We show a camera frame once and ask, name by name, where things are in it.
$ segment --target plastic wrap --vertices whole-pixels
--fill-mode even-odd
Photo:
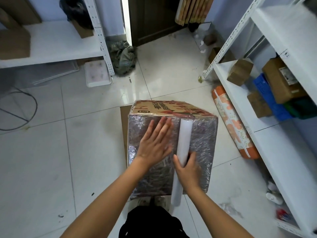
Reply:
[[[186,103],[177,103],[177,105],[180,105],[180,107],[184,107],[181,106],[184,104]],[[162,115],[154,112],[149,113],[148,111],[143,111],[144,114],[138,114],[132,112],[135,105],[136,104],[132,106],[131,112],[129,114],[128,165],[131,164],[134,157],[136,156],[140,140],[144,136],[152,119],[155,121],[154,127],[156,127],[162,116],[168,116],[172,118],[174,130],[171,135],[170,144],[173,146],[173,151],[164,160],[149,170],[149,172],[143,177],[143,179],[138,183],[137,187],[133,190],[130,198],[135,199],[142,196],[171,195],[174,175],[172,157],[177,151],[181,118],[190,118],[194,120],[189,150],[191,152],[197,152],[196,160],[202,168],[200,186],[204,192],[207,192],[215,151],[218,117],[198,108],[191,108],[191,110],[195,110],[192,113],[171,113],[169,112],[170,110],[168,110],[167,112],[162,112]]]

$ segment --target tile floor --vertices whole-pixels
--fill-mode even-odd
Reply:
[[[182,100],[218,115],[212,86],[200,84],[206,55],[184,29],[138,50],[136,69],[108,86],[87,88],[83,69],[30,89],[38,100],[24,128],[0,133],[0,233],[3,238],[58,238],[125,170],[119,106],[138,99]],[[6,97],[0,108],[29,116],[28,98]],[[0,128],[18,120],[0,113]],[[219,120],[208,195],[230,204],[232,217],[253,236],[285,237],[273,224],[274,205],[266,197],[258,169],[244,160]],[[128,202],[109,237],[117,237]],[[211,237],[195,206],[182,197],[172,211],[189,237]]]

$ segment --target black cable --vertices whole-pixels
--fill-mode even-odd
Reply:
[[[36,112],[37,112],[37,101],[36,101],[35,97],[34,97],[33,95],[31,95],[30,93],[26,93],[26,92],[24,92],[24,91],[22,91],[22,90],[20,90],[20,89],[18,89],[18,88],[16,88],[16,87],[14,87],[14,88],[15,88],[16,90],[18,90],[18,91],[10,92],[10,93],[8,93],[7,95],[10,95],[10,94],[25,94],[25,95],[27,95],[27,96],[30,96],[30,97],[33,98],[34,101],[35,101],[35,112],[34,112],[33,116],[32,116],[29,120],[26,120],[26,119],[24,119],[24,118],[22,118],[22,117],[19,117],[19,116],[15,115],[15,114],[12,114],[12,113],[10,113],[10,112],[8,112],[8,111],[5,111],[5,110],[3,110],[3,109],[0,108],[0,111],[6,112],[6,113],[8,113],[8,114],[11,114],[12,116],[18,117],[18,118],[20,118],[20,119],[22,119],[22,120],[26,120],[26,123],[22,124],[21,126],[19,126],[19,127],[17,127],[17,128],[12,128],[12,129],[2,129],[2,128],[0,128],[1,131],[12,131],[12,130],[16,130],[16,129],[18,129],[18,128],[23,127],[24,125],[28,124],[28,123],[34,118],[34,116],[35,116],[35,114],[36,114]]]

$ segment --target left hand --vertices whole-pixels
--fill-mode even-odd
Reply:
[[[172,152],[172,146],[167,146],[174,128],[172,119],[162,117],[152,133],[153,125],[154,120],[151,120],[134,158],[141,161],[146,169],[150,169]]]

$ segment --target hand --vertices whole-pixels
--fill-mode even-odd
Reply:
[[[150,169],[172,152],[172,146],[167,146],[174,128],[172,119],[162,117],[152,133],[153,125],[154,120],[151,120],[134,158],[140,160],[146,169]]]
[[[191,153],[189,160],[182,168],[177,155],[173,156],[174,167],[180,183],[184,190],[189,194],[191,190],[200,189],[201,168],[196,162],[196,152]]]

